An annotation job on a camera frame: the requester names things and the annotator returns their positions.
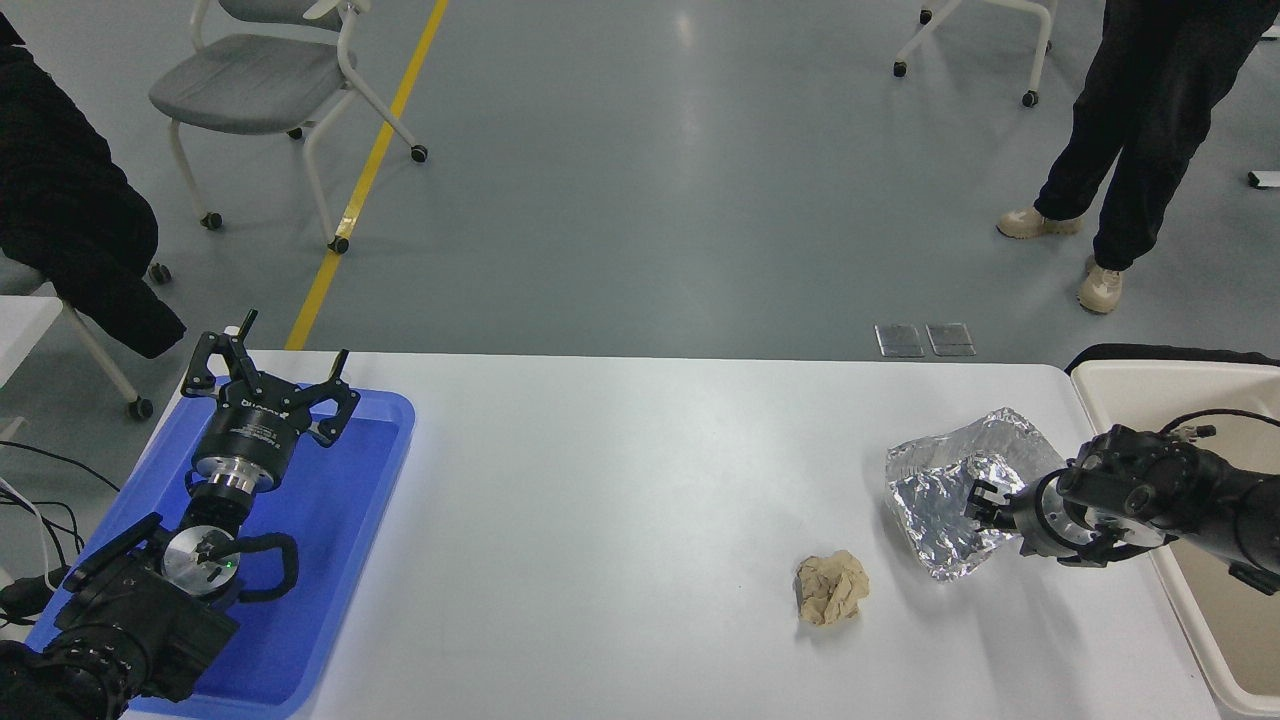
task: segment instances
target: crumpled brown paper ball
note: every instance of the crumpled brown paper ball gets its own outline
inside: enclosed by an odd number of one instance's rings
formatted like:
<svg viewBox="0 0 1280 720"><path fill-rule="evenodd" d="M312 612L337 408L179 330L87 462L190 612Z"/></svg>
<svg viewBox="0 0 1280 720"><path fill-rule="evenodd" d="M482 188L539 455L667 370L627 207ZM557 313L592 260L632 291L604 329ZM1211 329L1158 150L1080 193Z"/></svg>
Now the crumpled brown paper ball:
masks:
<svg viewBox="0 0 1280 720"><path fill-rule="evenodd" d="M831 557L810 556L796 570L800 616L829 625L858 615L858 601L872 592L863 564L840 550Z"/></svg>

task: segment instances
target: white cable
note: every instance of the white cable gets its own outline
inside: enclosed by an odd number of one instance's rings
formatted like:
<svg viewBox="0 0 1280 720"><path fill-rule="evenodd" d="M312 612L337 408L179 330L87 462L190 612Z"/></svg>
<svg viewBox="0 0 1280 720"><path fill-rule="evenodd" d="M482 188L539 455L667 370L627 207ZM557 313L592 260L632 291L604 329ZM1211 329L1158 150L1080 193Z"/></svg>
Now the white cable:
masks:
<svg viewBox="0 0 1280 720"><path fill-rule="evenodd" d="M40 515L40 509L23 497L20 492L15 491L4 478L0 478L0 487L13 493L14 497L20 500L36 515L36 532L40 533L40 555L45 559L45 573L40 579L45 580L45 587L49 588L49 592L58 592L58 588L49 582L49 573L52 570L52 566L49 565L49 538L45 537L45 519Z"/></svg>

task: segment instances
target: blue tray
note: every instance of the blue tray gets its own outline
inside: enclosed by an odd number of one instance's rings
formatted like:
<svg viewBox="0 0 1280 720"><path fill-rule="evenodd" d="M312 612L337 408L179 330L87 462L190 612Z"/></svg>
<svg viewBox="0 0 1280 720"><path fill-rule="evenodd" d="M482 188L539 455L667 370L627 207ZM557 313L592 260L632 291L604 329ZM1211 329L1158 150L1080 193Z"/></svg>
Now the blue tray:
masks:
<svg viewBox="0 0 1280 720"><path fill-rule="evenodd" d="M298 584L274 602L236 605L228 615L239 632L183 702L137 698L131 708L209 720L276 720L311 694L338 635L372 544L413 428L403 396L362 389L342 438L328 450L298 441L280 487L257 496L244 534L289 533L298 541ZM151 451L108 511L84 555L151 511L177 527L187 507L183 475L191 468L211 398L182 398L160 428ZM243 557L250 588L274 587L279 553ZM32 629L28 644L42 650L58 629L54 618L70 594L59 589Z"/></svg>

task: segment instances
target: person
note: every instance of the person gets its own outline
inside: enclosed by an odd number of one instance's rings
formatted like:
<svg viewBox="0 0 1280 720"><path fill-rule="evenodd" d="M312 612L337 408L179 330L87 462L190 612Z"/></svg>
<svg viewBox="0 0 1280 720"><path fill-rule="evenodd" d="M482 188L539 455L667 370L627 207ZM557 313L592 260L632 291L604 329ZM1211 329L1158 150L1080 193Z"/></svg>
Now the person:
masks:
<svg viewBox="0 0 1280 720"><path fill-rule="evenodd" d="M1115 164L1076 293L1085 310L1115 310L1125 270L1156 245L1213 106L1277 12L1280 0L1107 0L1071 138L1036 202L996 228L1019 240L1079 232Z"/></svg>
<svg viewBox="0 0 1280 720"><path fill-rule="evenodd" d="M83 113L0 13L0 252L143 357L186 325L143 281L159 245L151 205Z"/></svg>

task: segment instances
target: white desk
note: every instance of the white desk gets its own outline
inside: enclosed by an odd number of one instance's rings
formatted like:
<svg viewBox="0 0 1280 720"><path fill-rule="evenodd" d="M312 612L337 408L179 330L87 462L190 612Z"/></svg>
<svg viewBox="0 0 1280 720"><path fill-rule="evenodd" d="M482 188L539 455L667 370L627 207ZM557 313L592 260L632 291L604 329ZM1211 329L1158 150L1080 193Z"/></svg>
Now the white desk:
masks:
<svg viewBox="0 0 1280 720"><path fill-rule="evenodd" d="M253 352L297 382L332 357ZM938 584L883 510L886 448L1000 406L1074 456L1056 369L353 354L346 377L419 421L298 717L1217 717L1146 559L1005 548ZM808 626L795 568L837 548L872 594Z"/></svg>
<svg viewBox="0 0 1280 720"><path fill-rule="evenodd" d="M61 310L63 302L56 297L0 295L0 386L9 380Z"/></svg>

